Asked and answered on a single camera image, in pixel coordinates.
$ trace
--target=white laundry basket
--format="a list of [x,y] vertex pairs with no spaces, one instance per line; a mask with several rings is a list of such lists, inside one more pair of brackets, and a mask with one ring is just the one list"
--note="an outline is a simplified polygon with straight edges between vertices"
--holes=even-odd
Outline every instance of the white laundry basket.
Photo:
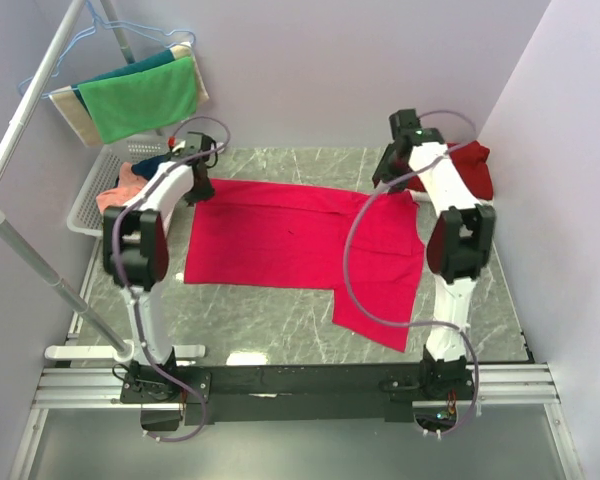
[[[138,163],[141,160],[167,153],[166,137],[157,135],[134,135],[111,145],[105,145],[98,155],[67,218],[69,230],[102,238],[102,215],[96,197],[115,187],[124,162]],[[171,214],[164,219],[165,233]]]

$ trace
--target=clothes hanger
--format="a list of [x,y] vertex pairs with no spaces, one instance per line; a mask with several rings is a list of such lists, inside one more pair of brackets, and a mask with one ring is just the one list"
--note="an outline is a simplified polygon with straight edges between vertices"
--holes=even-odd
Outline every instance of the clothes hanger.
[[[108,21],[105,21],[95,11],[95,9],[93,8],[93,4],[91,3],[91,0],[87,0],[86,7],[87,7],[87,10],[89,11],[89,13],[91,14],[91,19],[92,19],[91,26],[88,28],[85,28],[84,30],[81,30],[71,39],[67,48],[65,48],[64,52],[62,52],[62,54],[58,57],[58,62],[56,63],[56,68],[55,68],[53,74],[51,74],[51,78],[55,78],[60,74],[60,64],[64,60],[64,57],[67,55],[67,53],[69,53],[71,51],[71,49],[83,38],[87,38],[87,37],[90,37],[91,35],[95,35],[98,32],[98,28],[102,28],[104,30],[114,30],[116,28],[122,28],[124,30],[128,30],[130,32],[136,33],[142,37],[148,38],[149,40],[158,42],[159,44],[161,44],[164,47],[165,50],[168,50],[171,47],[174,47],[176,45],[180,45],[181,43],[183,43],[183,41],[166,44],[163,40],[160,40],[159,38],[156,38],[152,35],[149,35],[148,33],[145,33],[142,30],[158,32],[161,35],[163,35],[164,37],[171,37],[172,35],[177,34],[177,33],[186,33],[190,36],[190,40],[188,40],[188,41],[185,40],[186,42],[188,42],[190,45],[193,46],[196,41],[196,36],[193,33],[193,31],[191,31],[191,30],[187,30],[184,28],[177,28],[175,30],[166,31],[161,28],[150,27],[148,25],[140,25],[137,23],[126,22],[126,21],[122,21],[122,20],[108,22]],[[18,93],[20,94],[20,96],[24,95],[24,92],[26,91],[25,86],[32,79],[33,79],[33,77],[31,76],[29,78],[26,78],[25,80],[23,80],[22,82],[20,82],[18,84]],[[51,92],[43,93],[42,98],[49,98],[50,93]]]

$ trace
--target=white wall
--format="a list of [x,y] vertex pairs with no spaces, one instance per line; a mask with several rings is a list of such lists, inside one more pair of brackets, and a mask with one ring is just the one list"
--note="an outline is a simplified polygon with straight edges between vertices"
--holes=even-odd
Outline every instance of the white wall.
[[[36,1],[59,21],[65,0]],[[239,146],[379,146],[389,140],[389,114],[411,106],[457,109],[482,126],[547,4],[115,1],[121,19],[196,32],[214,99],[203,110],[225,120]],[[107,36],[85,40],[68,57],[81,78],[120,66]],[[453,119],[436,124],[450,138],[466,133]]]
[[[33,73],[51,36],[35,4],[0,1],[0,139],[19,101],[16,83]],[[71,71],[64,72],[66,82]],[[0,207],[12,224],[78,286],[92,242],[64,222],[94,156],[43,102],[0,185]],[[63,340],[69,320],[69,310],[0,241],[0,479],[20,442],[43,350]]]
[[521,322],[600,479],[600,0],[553,0],[480,139]]

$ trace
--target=fabric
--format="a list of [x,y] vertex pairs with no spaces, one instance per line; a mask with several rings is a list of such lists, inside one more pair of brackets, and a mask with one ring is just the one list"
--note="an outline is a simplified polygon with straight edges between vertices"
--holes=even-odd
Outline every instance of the fabric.
[[[165,50],[164,52],[153,55],[143,61],[113,70],[112,72],[103,75],[99,75],[91,80],[88,80],[87,82],[139,73],[186,57],[191,57],[194,61],[197,86],[197,104],[200,106],[209,100],[209,94],[207,93],[204,82],[202,81],[200,69],[195,61],[193,51],[188,44],[176,45],[171,47],[169,50]],[[77,85],[58,89],[50,94],[50,98],[60,114],[64,117],[69,126],[73,129],[76,135],[78,135],[85,146],[93,147],[103,144],[102,138],[100,138],[100,133],[93,123],[93,119],[89,115],[89,111],[87,110],[84,99],[82,98],[82,94],[80,93]]]
[[151,180],[153,176],[158,171],[158,167],[164,159],[165,155],[158,155],[157,157],[147,158],[146,160],[141,160],[138,163],[131,166],[131,171],[134,175],[139,175],[145,180]]
[[[367,195],[330,188],[214,180],[216,195],[196,206],[185,283],[220,283],[334,292],[333,322],[398,351],[406,329],[378,325],[348,297],[344,242]],[[405,322],[420,281],[424,247],[408,193],[383,195],[355,237],[353,288],[362,304]]]
[[[451,161],[465,185],[474,197],[482,200],[493,199],[493,184],[487,167],[489,153],[490,150],[477,141],[471,142],[460,150],[451,152]],[[409,180],[407,188],[418,192],[425,191],[424,185],[418,177]]]
[[191,57],[78,86],[104,143],[171,125],[197,108]]
[[86,147],[102,145],[102,138],[89,112],[71,87],[55,90],[49,98]]
[[171,63],[174,60],[175,60],[175,58],[174,58],[171,50],[165,50],[156,55],[151,55],[150,57],[145,58],[144,60],[141,60],[139,62],[125,65],[122,68],[118,68],[116,70],[112,70],[110,72],[103,73],[102,75],[97,75],[89,80],[80,82],[76,85],[72,85],[71,87],[76,92],[76,97],[78,98],[78,101],[80,101],[80,103],[82,103],[84,108],[87,108],[86,104],[84,103],[84,99],[82,98],[82,94],[80,93],[80,89],[79,89],[80,85],[84,85],[85,83],[89,83],[89,82],[97,82],[98,80],[106,80],[107,78],[124,77],[126,75],[132,75],[134,73],[144,72],[146,70],[151,70],[152,68],[155,68],[155,67],[160,67],[162,65],[166,65],[167,63]]
[[135,175],[131,164],[125,162],[120,166],[118,185],[111,190],[106,190],[96,197],[98,210],[103,213],[107,207],[121,207],[135,197],[147,184],[143,177]]

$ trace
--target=marble surface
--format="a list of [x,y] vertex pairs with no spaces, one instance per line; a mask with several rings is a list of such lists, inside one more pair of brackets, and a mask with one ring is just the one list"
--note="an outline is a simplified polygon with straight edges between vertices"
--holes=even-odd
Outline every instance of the marble surface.
[[[328,186],[370,192],[381,149],[234,149],[211,170],[216,178]],[[232,285],[185,285],[183,269],[194,209],[178,205],[168,242],[171,262],[163,294],[166,324],[175,344],[204,344],[200,364],[224,364],[230,354],[266,356],[268,363],[359,363],[419,361],[429,328],[409,333],[404,353],[378,345],[331,323],[333,295],[321,290]],[[430,204],[418,213],[418,232],[427,241],[435,225]],[[412,319],[431,319],[434,281],[426,265]],[[98,257],[90,295],[93,308],[123,337],[130,337],[125,305]],[[473,295],[470,337],[481,361],[524,361],[527,354],[495,251]],[[82,345],[102,344],[88,326]]]

